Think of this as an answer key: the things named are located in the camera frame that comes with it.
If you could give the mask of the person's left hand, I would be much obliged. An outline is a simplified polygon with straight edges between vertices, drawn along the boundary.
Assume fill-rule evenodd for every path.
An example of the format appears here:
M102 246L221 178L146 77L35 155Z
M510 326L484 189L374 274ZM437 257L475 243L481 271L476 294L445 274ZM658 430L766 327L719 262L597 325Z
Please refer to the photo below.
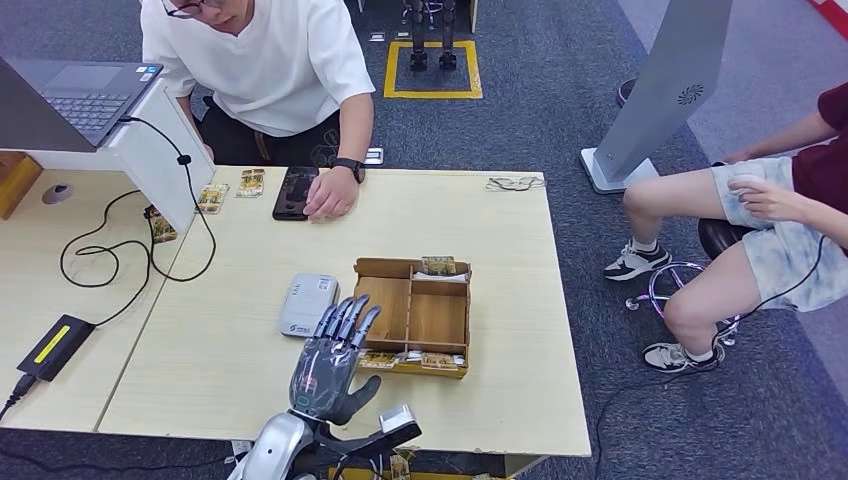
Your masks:
M303 213L312 220L346 215L359 197L359 183L345 166L333 167L317 176L307 194Z

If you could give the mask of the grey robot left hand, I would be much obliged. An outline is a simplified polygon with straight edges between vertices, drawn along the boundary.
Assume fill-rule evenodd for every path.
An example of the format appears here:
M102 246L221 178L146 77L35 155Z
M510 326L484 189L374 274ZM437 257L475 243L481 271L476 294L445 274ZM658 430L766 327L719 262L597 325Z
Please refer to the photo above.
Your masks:
M301 350L289 386L291 410L337 426L374 398L381 385L377 375L350 390L359 354L382 308L367 308L370 296L347 297L329 306Z

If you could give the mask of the seated person's hand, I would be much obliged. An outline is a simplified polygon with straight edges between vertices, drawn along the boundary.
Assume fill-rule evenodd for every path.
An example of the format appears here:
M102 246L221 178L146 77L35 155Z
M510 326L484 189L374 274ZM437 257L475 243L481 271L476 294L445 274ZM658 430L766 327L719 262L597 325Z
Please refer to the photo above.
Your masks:
M802 196L767 180L739 175L728 182L728 187L742 206L756 218L796 222L807 219L806 203Z

